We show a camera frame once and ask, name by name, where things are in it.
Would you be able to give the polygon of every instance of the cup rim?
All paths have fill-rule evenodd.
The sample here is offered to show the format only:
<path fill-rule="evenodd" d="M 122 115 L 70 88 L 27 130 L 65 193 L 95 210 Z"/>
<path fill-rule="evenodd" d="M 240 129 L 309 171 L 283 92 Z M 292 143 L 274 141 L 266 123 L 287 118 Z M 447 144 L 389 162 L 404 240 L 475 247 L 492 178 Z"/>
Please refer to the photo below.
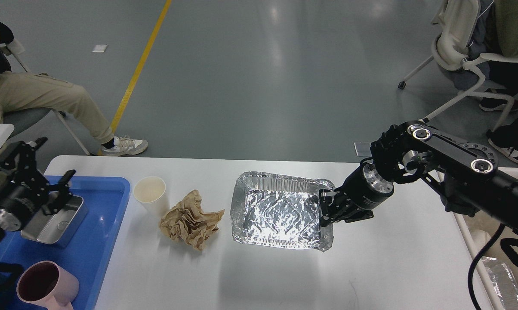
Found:
<path fill-rule="evenodd" d="M 152 200 L 152 201 L 142 201 L 139 198 L 137 198 L 137 195 L 135 195 L 135 191 L 137 190 L 137 187 L 139 186 L 139 183 L 141 181 L 145 180 L 145 179 L 159 179 L 161 181 L 161 183 L 163 184 L 163 192 L 161 192 L 161 194 L 159 196 L 157 196 L 157 198 Z M 166 190 L 167 190 L 167 186 L 165 185 L 164 179 L 162 179 L 160 177 L 157 177 L 155 175 L 149 175 L 147 177 L 144 177 L 144 178 L 140 179 L 137 182 L 137 184 L 135 184 L 135 187 L 133 188 L 133 197 L 135 197 L 135 200 L 137 200 L 137 202 L 140 202 L 141 204 L 153 204 L 154 202 L 157 202 L 157 200 L 159 200 L 165 194 Z"/>
<path fill-rule="evenodd" d="M 23 302 L 27 302 L 27 303 L 36 303 L 36 302 L 40 302 L 40 301 L 43 301 L 45 300 L 46 298 L 48 298 L 51 294 L 52 294 L 52 291 L 49 292 L 47 295 L 43 296 L 42 298 L 39 298 L 38 300 L 26 300 L 24 298 L 22 298 L 20 296 L 20 291 L 19 291 L 19 287 L 20 287 L 20 282 L 22 282 L 22 279 L 24 278 L 25 274 L 31 270 L 33 267 L 37 266 L 37 265 L 41 265 L 41 264 L 44 264 L 44 263 L 50 263 L 52 265 L 54 265 L 54 267 L 56 267 L 57 271 L 58 271 L 58 281 L 56 282 L 56 285 L 55 285 L 55 288 L 56 286 L 58 285 L 58 283 L 60 282 L 60 276 L 61 276 L 61 272 L 60 272 L 60 266 L 58 265 L 58 263 L 55 263 L 54 261 L 52 260 L 42 260 L 42 261 L 38 261 L 37 263 L 34 263 L 33 265 L 31 265 L 30 267 L 28 267 L 23 273 L 22 275 L 20 276 L 20 279 L 18 280 L 18 283 L 16 284 L 16 295 L 18 296 L 18 298 L 20 300 L 22 300 Z"/>

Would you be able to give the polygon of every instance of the white paper cup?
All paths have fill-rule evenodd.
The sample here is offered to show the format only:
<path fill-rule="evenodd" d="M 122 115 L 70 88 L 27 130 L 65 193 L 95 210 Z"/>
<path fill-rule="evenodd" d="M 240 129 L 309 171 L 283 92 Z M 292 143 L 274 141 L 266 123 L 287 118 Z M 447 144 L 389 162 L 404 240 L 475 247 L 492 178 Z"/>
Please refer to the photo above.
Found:
<path fill-rule="evenodd" d="M 165 182 L 159 177 L 141 179 L 133 190 L 135 199 L 142 204 L 148 213 L 158 219 L 167 213 L 169 204 L 165 196 Z"/>

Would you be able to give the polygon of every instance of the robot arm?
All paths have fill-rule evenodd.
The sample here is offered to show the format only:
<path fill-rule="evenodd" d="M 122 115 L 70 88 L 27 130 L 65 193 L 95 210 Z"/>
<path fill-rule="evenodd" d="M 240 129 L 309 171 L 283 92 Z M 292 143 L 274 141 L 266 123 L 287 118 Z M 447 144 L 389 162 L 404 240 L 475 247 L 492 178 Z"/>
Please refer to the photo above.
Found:
<path fill-rule="evenodd" d="M 322 226 L 372 218 L 372 209 L 393 194 L 392 182 L 422 179 L 446 211 L 474 216 L 483 210 L 518 234 L 518 180 L 498 171 L 489 147 L 412 121 L 391 126 L 370 149 L 373 163 L 361 162 L 334 192 L 320 192 Z M 444 180 L 432 178 L 432 170 L 444 172 Z"/>
<path fill-rule="evenodd" d="M 35 151 L 46 140 L 42 137 L 34 143 L 14 143 L 0 159 L 0 171 L 12 171 L 0 186 L 0 241 L 5 237 L 5 231 L 22 230 L 39 210 L 44 214 L 58 213 L 72 196 L 68 182 L 75 170 L 67 171 L 58 184 L 52 185 L 37 170 Z M 49 201 L 52 191 L 59 194 Z"/>

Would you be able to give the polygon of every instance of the stainless steel box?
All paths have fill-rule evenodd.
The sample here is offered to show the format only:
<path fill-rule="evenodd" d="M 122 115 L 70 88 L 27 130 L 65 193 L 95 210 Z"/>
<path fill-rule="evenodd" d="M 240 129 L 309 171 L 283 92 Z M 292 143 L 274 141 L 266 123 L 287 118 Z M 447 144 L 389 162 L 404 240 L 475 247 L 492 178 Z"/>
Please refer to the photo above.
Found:
<path fill-rule="evenodd" d="M 37 212 L 20 234 L 23 238 L 65 248 L 88 212 L 81 196 L 74 195 L 57 214 Z"/>

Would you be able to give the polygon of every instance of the person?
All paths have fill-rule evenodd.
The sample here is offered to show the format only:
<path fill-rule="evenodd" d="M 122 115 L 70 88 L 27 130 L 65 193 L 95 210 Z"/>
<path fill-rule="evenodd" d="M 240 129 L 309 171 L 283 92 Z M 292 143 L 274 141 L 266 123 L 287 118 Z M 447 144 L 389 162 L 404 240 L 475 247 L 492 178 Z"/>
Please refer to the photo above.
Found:
<path fill-rule="evenodd" d="M 487 18 L 486 44 L 490 52 L 518 57 L 518 1 L 495 0 Z M 490 79 L 518 93 L 518 63 L 490 61 Z M 487 134 L 489 144 L 518 163 L 518 118 Z"/>
<path fill-rule="evenodd" d="M 0 43 L 13 39 L 11 29 L 0 22 Z M 100 151 L 105 156 L 136 155 L 148 147 L 146 140 L 114 136 L 109 122 L 82 86 L 46 74 L 13 73 L 0 50 L 0 123 L 3 113 L 30 108 L 53 108 L 73 114 L 102 145 Z"/>

